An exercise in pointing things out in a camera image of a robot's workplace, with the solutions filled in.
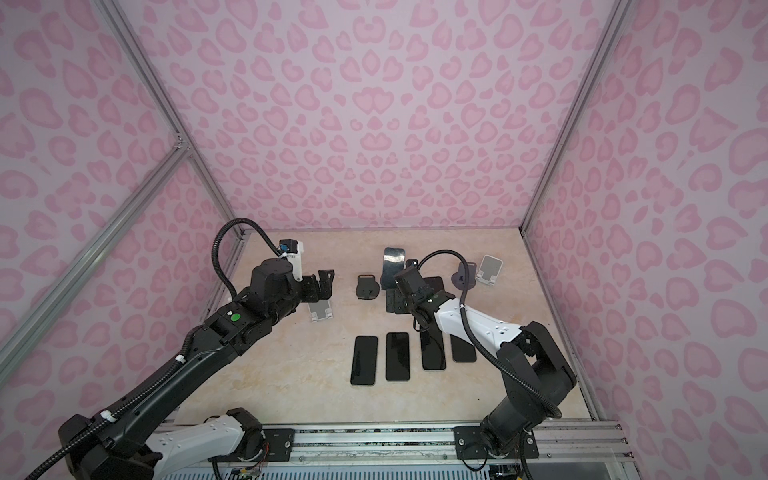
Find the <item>silver stand near left arm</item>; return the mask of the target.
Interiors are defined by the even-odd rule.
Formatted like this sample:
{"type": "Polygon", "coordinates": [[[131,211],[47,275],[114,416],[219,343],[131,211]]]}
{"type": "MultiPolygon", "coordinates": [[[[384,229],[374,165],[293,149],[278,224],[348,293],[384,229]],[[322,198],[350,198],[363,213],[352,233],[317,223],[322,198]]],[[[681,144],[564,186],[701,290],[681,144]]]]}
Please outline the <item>silver stand near left arm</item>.
{"type": "Polygon", "coordinates": [[[319,300],[315,303],[309,303],[308,309],[310,320],[312,322],[326,321],[334,317],[332,305],[329,300],[319,300]]]}

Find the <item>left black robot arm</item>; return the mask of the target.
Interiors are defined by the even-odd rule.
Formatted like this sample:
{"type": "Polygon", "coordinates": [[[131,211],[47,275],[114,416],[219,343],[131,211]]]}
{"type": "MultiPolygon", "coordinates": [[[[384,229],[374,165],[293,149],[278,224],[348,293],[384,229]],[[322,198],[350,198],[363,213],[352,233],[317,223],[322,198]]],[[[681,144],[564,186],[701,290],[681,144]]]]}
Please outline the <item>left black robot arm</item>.
{"type": "Polygon", "coordinates": [[[172,466],[267,455],[262,424],[245,409],[228,410],[208,432],[174,446],[155,431],[219,370],[243,355],[302,303],[332,296],[334,270],[297,279],[287,258],[255,267],[250,285],[185,336],[176,355],[121,399],[92,417],[74,415],[59,429],[61,447],[31,473],[39,479],[65,461],[77,479],[159,479],[172,466]]]}

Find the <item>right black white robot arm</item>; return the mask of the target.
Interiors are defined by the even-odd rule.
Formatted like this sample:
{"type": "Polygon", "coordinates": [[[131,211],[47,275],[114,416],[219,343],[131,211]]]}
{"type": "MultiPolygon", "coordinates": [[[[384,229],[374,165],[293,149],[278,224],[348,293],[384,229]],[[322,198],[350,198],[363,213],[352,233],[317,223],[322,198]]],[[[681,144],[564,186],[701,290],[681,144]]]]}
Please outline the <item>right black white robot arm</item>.
{"type": "Polygon", "coordinates": [[[420,329],[457,337],[471,345],[501,373],[505,396],[476,427],[454,430],[456,455],[463,461],[523,459],[536,446],[533,430],[561,419],[560,404],[576,387],[574,371],[551,333],[532,321],[519,326],[466,305],[431,286],[411,266],[394,276],[406,310],[420,329]]]}

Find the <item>white folding phone stand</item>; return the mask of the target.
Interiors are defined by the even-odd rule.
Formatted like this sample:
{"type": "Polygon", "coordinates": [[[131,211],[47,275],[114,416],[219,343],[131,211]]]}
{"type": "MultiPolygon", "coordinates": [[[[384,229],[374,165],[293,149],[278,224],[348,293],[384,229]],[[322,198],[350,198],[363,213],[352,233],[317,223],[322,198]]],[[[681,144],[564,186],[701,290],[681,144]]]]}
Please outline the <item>white folding phone stand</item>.
{"type": "Polygon", "coordinates": [[[485,285],[495,285],[503,268],[503,261],[491,255],[484,255],[476,272],[476,281],[485,285]]]}

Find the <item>black phone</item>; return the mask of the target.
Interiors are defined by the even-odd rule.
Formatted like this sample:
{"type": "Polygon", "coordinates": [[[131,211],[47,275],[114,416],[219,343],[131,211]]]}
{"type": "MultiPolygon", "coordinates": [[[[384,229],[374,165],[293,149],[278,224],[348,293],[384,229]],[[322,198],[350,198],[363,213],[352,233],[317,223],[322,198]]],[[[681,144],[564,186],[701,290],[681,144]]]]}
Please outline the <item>black phone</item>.
{"type": "Polygon", "coordinates": [[[373,386],[376,379],[378,338],[358,336],[355,338],[350,373],[353,386],[373,386]]]}
{"type": "Polygon", "coordinates": [[[382,290],[396,287],[395,275],[405,268],[406,251],[398,247],[385,247],[383,252],[382,274],[380,285],[382,290]]]}
{"type": "Polygon", "coordinates": [[[435,293],[445,290],[444,281],[440,276],[425,277],[424,281],[435,293]]]}
{"type": "Polygon", "coordinates": [[[469,342],[451,335],[451,355],[456,363],[474,363],[477,361],[476,348],[469,342]]]}
{"type": "Polygon", "coordinates": [[[420,333],[421,364],[425,371],[446,369],[446,356],[443,333],[439,329],[425,330],[420,333]]]}

